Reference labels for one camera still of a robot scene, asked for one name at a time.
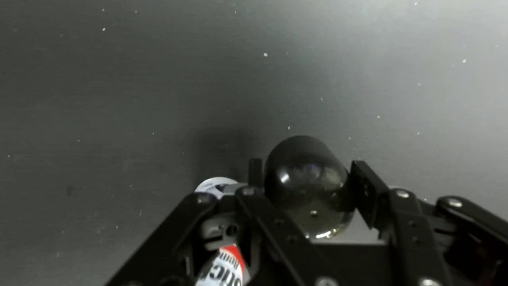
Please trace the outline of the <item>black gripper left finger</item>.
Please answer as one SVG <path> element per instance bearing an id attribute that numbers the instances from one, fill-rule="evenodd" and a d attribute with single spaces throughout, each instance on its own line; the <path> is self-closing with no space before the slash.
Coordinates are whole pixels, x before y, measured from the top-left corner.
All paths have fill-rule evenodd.
<path id="1" fill-rule="evenodd" d="M 263 184 L 263 161 L 259 157 L 249 160 L 248 182 L 255 187 Z"/>

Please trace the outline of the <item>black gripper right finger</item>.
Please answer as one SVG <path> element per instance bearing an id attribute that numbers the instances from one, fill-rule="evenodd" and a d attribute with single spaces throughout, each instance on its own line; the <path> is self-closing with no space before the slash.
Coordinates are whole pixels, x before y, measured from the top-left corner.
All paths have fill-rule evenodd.
<path id="1" fill-rule="evenodd" d="M 351 163 L 351 182 L 355 192 L 355 206 L 370 228 L 386 230 L 390 219 L 389 187 L 365 161 Z"/>

